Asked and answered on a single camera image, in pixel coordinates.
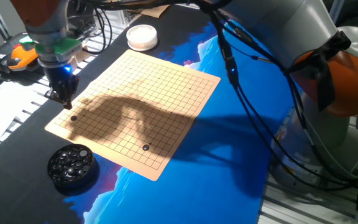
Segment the go board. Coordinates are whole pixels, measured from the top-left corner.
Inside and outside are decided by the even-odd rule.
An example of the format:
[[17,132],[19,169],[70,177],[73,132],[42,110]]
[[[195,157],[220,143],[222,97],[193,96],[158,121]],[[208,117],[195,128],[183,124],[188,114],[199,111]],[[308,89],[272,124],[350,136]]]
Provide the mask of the go board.
[[45,129],[157,180],[219,81],[128,50]]

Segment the blue surface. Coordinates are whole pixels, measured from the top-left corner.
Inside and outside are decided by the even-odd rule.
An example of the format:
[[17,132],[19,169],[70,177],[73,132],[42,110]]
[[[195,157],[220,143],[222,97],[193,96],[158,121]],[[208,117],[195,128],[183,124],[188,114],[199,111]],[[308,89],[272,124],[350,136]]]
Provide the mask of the blue surface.
[[[209,30],[211,24],[204,33],[191,34],[170,58],[155,56],[180,63],[189,45],[207,37]],[[226,37],[245,53],[255,54]],[[159,180],[152,182],[96,157],[102,164],[102,178],[87,193],[66,200],[85,223],[256,222],[269,152],[226,78],[216,37],[204,41],[198,45],[201,61],[189,66],[221,77],[221,82]],[[246,95],[275,132],[291,108],[288,84],[274,65],[251,60],[234,49],[233,53]],[[113,182],[108,190],[106,183]]]

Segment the robot end effector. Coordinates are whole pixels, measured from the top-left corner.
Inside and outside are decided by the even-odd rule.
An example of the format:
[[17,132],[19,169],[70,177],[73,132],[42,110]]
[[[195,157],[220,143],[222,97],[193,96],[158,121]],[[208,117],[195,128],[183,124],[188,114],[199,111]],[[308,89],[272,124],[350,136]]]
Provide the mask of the robot end effector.
[[82,49],[79,40],[66,38],[68,0],[11,0],[35,44],[39,63],[45,69],[50,90],[45,97],[72,108],[71,98],[80,80],[72,74],[74,55]]
[[71,70],[69,66],[45,68],[45,75],[50,83],[50,89],[45,97],[63,104],[63,107],[68,110],[72,108],[71,99],[80,80],[78,76],[71,73]]

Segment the bowl of black stones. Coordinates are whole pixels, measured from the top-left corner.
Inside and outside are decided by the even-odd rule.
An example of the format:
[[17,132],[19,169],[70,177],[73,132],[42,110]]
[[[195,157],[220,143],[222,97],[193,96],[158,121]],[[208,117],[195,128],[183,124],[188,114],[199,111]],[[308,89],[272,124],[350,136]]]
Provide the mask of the bowl of black stones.
[[91,181],[96,173],[92,151],[81,144],[59,149],[48,162],[48,174],[60,188],[74,189]]

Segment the table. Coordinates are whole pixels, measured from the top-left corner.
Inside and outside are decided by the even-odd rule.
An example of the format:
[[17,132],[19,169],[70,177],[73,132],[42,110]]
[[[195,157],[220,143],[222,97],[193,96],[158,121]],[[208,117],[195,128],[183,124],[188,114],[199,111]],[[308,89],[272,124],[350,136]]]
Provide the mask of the table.
[[[169,9],[161,20],[141,17],[135,22],[141,23],[153,25],[161,40],[147,54],[175,63],[197,61],[194,52],[189,56],[189,49],[214,36],[205,15],[178,7]],[[78,74],[80,91],[126,49],[126,39],[121,35]],[[201,54],[201,65],[196,68],[220,76],[222,81],[157,182],[98,157],[101,173],[91,190],[71,197],[57,192],[47,177],[46,163],[68,142],[44,131],[62,109],[48,101],[0,145],[0,223],[88,223],[95,217],[100,223],[255,223],[267,150],[232,95],[220,53],[213,45],[208,49],[215,51]],[[246,93],[270,127],[276,129],[291,106],[289,97],[276,100],[280,95],[289,96],[284,79],[275,68],[234,53]],[[261,75],[267,79],[263,83]],[[97,217],[100,210],[104,212]]]

